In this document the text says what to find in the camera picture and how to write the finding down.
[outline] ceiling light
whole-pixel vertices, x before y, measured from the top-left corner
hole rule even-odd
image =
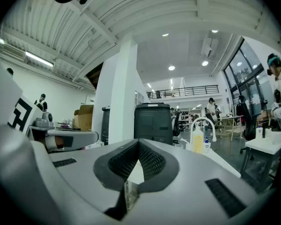
[[[26,56],[28,56],[28,57],[31,57],[31,58],[33,58],[33,59],[39,61],[39,62],[42,62],[42,63],[44,63],[44,64],[50,66],[50,67],[53,67],[53,63],[48,62],[48,61],[46,61],[46,60],[44,60],[44,59],[42,59],[42,58],[39,58],[38,56],[31,54],[30,52],[26,52],[25,54],[26,54]]]

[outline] glass wall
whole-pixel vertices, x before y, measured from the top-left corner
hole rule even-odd
[[[267,74],[245,40],[224,69],[224,73],[234,104],[238,103],[238,96],[242,95],[251,116],[260,114],[261,110],[271,109],[274,95]]]
[[[263,99],[267,101],[266,109],[269,110],[272,108],[272,104],[274,103],[274,96],[267,74],[265,71],[262,71],[260,74],[256,76],[256,78],[259,83],[259,87],[263,95]]]
[[[225,73],[226,73],[226,75],[228,77],[228,81],[229,81],[230,87],[233,88],[236,85],[236,82],[235,82],[235,79],[234,79],[234,76],[233,76],[233,73],[231,71],[230,66],[228,66],[225,69]]]
[[[242,55],[240,51],[238,51],[234,57],[234,59],[231,61],[230,66],[232,68],[232,71],[237,79],[237,81],[241,81],[245,77],[249,75],[249,73],[252,71],[249,64],[247,63],[246,59]]]
[[[249,63],[252,66],[252,69],[256,69],[258,65],[260,64],[260,61],[258,57],[256,56],[253,49],[250,47],[250,45],[244,41],[241,46],[241,52],[243,53],[244,57],[249,61]]]

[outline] faucet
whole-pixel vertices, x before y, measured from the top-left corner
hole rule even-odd
[[[200,117],[200,118],[195,119],[195,120],[193,121],[193,123],[192,123],[192,126],[191,126],[191,141],[190,141],[190,144],[192,144],[192,130],[193,130],[193,125],[194,125],[195,122],[198,121],[198,120],[206,120],[206,121],[208,121],[208,122],[211,124],[211,126],[212,126],[212,132],[213,132],[213,134],[214,134],[213,137],[212,137],[212,141],[213,141],[213,142],[216,142],[215,127],[214,127],[213,122],[212,122],[210,119],[208,119],[208,118]]]

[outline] soap bottle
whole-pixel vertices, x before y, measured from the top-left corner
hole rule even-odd
[[[260,124],[258,124],[258,128],[256,128],[255,139],[261,139],[262,138],[262,130],[263,130],[263,127],[260,127]]]
[[[201,131],[199,123],[196,122],[196,130],[192,133],[192,151],[202,153],[204,133]]]
[[[211,146],[211,143],[208,141],[208,137],[206,137],[204,147],[203,147],[203,150],[205,153],[209,152],[210,146]]]

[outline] balcony railing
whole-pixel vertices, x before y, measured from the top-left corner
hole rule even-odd
[[[174,98],[174,97],[183,97],[191,95],[204,95],[211,93],[219,93],[218,85],[211,86],[200,86],[200,87],[191,87],[191,88],[177,88],[177,89],[168,89],[160,90],[155,92],[147,92],[149,99],[158,99],[158,98]]]

